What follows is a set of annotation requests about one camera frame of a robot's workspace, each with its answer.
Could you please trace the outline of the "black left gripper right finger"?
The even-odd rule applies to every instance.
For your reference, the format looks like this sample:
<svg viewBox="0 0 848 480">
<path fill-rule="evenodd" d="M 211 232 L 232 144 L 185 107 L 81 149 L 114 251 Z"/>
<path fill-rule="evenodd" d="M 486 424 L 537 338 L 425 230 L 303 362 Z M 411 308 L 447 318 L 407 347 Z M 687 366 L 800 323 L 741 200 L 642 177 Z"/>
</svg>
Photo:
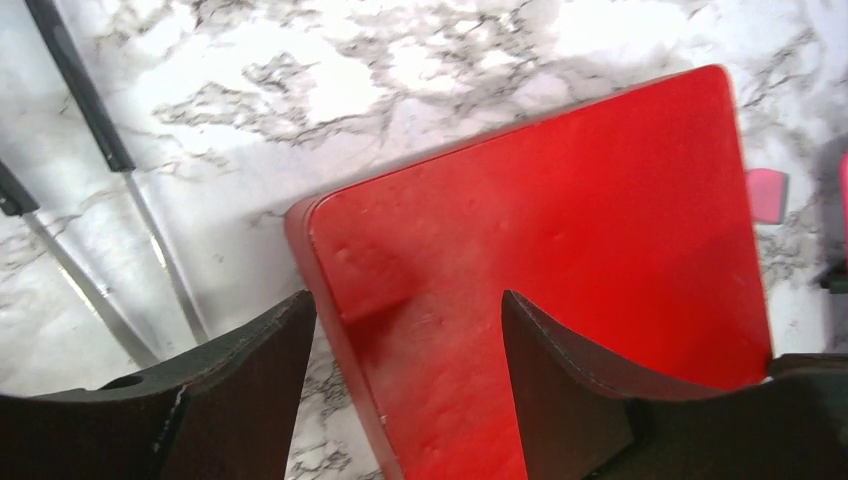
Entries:
<svg viewBox="0 0 848 480">
<path fill-rule="evenodd" d="M 847 475 L 843 354 L 785 354 L 766 382 L 722 392 L 636 364 L 517 292 L 501 311 L 531 479 Z"/>
</svg>

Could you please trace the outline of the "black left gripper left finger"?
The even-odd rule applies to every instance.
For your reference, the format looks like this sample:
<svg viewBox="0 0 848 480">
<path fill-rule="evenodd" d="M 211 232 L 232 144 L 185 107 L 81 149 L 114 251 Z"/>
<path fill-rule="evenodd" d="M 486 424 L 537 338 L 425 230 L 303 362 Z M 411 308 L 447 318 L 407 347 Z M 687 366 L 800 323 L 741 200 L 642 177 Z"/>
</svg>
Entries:
<svg viewBox="0 0 848 480">
<path fill-rule="evenodd" d="M 281 479 L 316 323 L 297 292 L 95 390 L 1 399 L 5 479 Z"/>
</svg>

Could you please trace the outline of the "red box lid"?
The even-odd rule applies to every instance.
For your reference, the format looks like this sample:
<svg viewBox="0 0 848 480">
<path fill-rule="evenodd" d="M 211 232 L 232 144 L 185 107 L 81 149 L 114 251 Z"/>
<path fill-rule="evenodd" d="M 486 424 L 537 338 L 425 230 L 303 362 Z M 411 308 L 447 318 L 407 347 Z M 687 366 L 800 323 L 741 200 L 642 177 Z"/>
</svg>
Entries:
<svg viewBox="0 0 848 480">
<path fill-rule="evenodd" d="M 727 71 L 656 79 L 305 198 L 297 266 L 388 479 L 522 479 L 514 290 L 721 390 L 772 356 Z"/>
</svg>

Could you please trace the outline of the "black metal tongs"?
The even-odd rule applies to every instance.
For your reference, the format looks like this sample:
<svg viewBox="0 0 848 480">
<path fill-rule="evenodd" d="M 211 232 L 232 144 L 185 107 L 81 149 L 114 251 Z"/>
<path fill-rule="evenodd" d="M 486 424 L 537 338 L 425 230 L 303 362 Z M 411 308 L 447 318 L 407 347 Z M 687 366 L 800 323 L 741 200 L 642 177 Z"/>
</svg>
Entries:
<svg viewBox="0 0 848 480">
<path fill-rule="evenodd" d="M 1 155 L 35 201 L 25 226 L 104 334 L 146 367 L 210 333 L 76 7 L 2 3 Z"/>
</svg>

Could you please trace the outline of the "black whiteboard clip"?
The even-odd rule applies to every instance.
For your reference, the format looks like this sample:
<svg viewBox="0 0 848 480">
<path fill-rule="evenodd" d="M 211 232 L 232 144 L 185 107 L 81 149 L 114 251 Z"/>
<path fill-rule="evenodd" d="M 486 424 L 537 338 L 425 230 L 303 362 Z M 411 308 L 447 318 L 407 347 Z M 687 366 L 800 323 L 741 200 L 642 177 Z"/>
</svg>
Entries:
<svg viewBox="0 0 848 480">
<path fill-rule="evenodd" d="M 847 263 L 842 262 L 831 266 L 818 278 L 819 286 L 832 295 L 848 293 Z"/>
</svg>

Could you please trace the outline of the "pink whiteboard eraser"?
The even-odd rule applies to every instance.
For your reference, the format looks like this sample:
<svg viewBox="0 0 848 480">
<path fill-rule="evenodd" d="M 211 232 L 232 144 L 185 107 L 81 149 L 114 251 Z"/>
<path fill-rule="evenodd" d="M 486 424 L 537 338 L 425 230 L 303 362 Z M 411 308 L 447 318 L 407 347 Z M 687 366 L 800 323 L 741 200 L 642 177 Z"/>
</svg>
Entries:
<svg viewBox="0 0 848 480">
<path fill-rule="evenodd" d="M 774 169 L 755 168 L 746 172 L 746 181 L 754 222 L 781 224 L 786 214 L 789 175 Z"/>
</svg>

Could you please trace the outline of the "pink framed whiteboard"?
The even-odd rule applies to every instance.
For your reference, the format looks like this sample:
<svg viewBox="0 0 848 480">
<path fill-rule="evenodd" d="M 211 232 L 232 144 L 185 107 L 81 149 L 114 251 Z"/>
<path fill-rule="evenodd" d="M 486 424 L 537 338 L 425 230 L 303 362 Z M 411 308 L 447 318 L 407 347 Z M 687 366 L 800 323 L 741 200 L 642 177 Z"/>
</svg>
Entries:
<svg viewBox="0 0 848 480">
<path fill-rule="evenodd" d="M 844 231 L 848 235 L 848 152 L 845 152 L 840 162 L 840 194 L 843 207 Z"/>
</svg>

